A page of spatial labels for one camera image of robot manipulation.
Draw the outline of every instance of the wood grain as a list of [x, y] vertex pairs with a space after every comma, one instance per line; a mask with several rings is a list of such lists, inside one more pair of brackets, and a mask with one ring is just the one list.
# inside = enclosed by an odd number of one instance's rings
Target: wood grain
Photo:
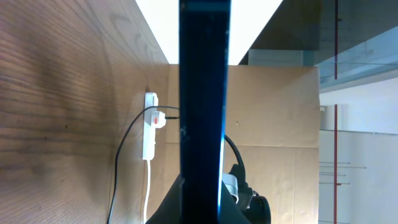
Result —
[[[167, 72], [133, 0], [0, 0], [0, 223], [105, 223], [115, 149]], [[113, 223], [142, 219], [141, 128]]]

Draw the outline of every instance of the cardboard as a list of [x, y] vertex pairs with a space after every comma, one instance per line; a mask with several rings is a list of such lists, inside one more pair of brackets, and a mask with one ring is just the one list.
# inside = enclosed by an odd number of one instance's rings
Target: cardboard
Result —
[[[226, 133], [237, 145], [248, 184], [265, 196], [273, 224], [318, 223], [318, 69], [229, 66]], [[178, 106], [178, 65], [169, 71], [168, 105]], [[177, 115], [169, 110], [170, 116]], [[162, 190], [151, 192], [148, 216], [179, 174], [178, 121], [168, 121]], [[224, 147], [224, 172], [236, 158]]]

